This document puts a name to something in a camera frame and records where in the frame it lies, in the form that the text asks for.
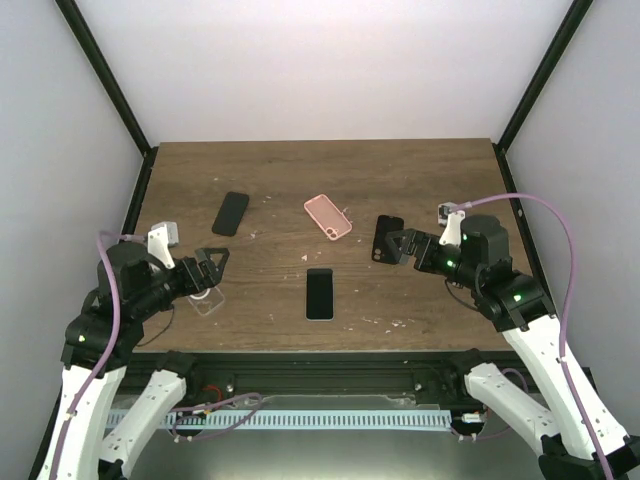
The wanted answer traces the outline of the black phone case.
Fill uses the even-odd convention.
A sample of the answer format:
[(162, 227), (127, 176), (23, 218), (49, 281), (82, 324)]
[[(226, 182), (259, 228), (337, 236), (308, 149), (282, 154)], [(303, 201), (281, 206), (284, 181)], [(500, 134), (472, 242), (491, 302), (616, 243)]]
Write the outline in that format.
[(404, 220), (401, 217), (379, 215), (372, 244), (371, 259), (373, 262), (396, 265), (397, 260), (387, 243), (386, 235), (390, 232), (404, 229)]

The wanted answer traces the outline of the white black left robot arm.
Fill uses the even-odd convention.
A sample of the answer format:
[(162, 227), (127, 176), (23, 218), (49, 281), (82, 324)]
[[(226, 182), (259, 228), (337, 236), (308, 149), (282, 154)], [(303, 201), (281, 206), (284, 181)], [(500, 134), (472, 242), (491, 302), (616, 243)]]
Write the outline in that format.
[(171, 408), (203, 395), (196, 358), (169, 351), (124, 419), (104, 434), (145, 321), (179, 298), (215, 288), (230, 256), (226, 248), (201, 248), (175, 259), (166, 244), (153, 252), (154, 240), (124, 235), (111, 247), (97, 245), (98, 286), (66, 328), (58, 410), (33, 478), (126, 479)]

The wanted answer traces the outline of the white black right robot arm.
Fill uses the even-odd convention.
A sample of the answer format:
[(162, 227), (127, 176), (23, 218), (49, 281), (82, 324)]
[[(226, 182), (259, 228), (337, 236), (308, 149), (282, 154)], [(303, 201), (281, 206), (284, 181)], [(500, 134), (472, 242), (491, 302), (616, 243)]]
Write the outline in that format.
[(498, 367), (468, 351), (444, 378), (447, 396), (486, 405), (534, 451), (547, 479), (622, 479), (639, 465), (639, 438), (626, 431), (600, 399), (570, 348), (549, 296), (512, 266), (507, 230), (490, 215), (449, 215), (434, 235), (415, 229), (386, 233), (398, 264), (442, 276), (470, 291), (526, 366), (545, 402), (539, 404)]

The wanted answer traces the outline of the pink phone case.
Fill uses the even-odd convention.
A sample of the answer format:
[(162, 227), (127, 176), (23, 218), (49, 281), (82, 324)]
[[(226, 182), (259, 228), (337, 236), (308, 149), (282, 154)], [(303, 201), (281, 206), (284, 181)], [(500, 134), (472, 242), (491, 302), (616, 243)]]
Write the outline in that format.
[(303, 208), (330, 241), (337, 241), (352, 230), (352, 223), (325, 194), (307, 200)]

